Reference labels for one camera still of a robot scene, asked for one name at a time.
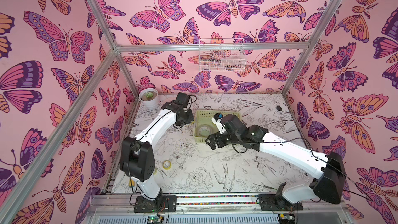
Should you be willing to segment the light green plastic storage basket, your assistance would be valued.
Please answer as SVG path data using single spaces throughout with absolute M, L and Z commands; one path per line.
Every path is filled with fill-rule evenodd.
M 226 116 L 228 114 L 235 115 L 241 120 L 239 112 L 221 111 L 221 110 L 197 110 L 194 118 L 193 137 L 197 143 L 205 143 L 206 138 L 219 132 L 216 124 L 212 122 L 212 118 L 216 114 Z

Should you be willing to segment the large clear tape roll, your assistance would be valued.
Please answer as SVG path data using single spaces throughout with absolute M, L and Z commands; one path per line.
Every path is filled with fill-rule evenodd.
M 197 129 L 197 134 L 200 137 L 208 137 L 209 135 L 213 134 L 213 129 L 210 125 L 200 125 Z

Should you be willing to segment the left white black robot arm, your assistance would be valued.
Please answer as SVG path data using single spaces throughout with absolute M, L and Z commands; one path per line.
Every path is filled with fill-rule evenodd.
M 163 196 L 161 187 L 154 179 L 153 148 L 170 127 L 181 128 L 194 121 L 193 112 L 188 106 L 190 103 L 190 96 L 185 100 L 166 102 L 148 127 L 134 137 L 127 137 L 122 141 L 120 170 L 129 180 L 135 182 L 135 187 L 141 193 L 136 197 L 134 212 L 175 211 L 171 206 L 176 202 L 176 197 Z

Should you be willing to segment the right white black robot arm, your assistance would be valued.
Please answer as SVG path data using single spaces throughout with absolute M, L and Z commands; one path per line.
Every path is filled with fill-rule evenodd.
M 285 160 L 303 170 L 313 179 L 298 184 L 282 183 L 275 201 L 285 205 L 297 204 L 304 200 L 318 198 L 331 204 L 340 204 L 343 196 L 346 172 L 341 155 L 331 152 L 315 152 L 284 140 L 268 129 L 253 125 L 239 129 L 220 127 L 205 143 L 212 149 L 227 145 L 241 145 Z

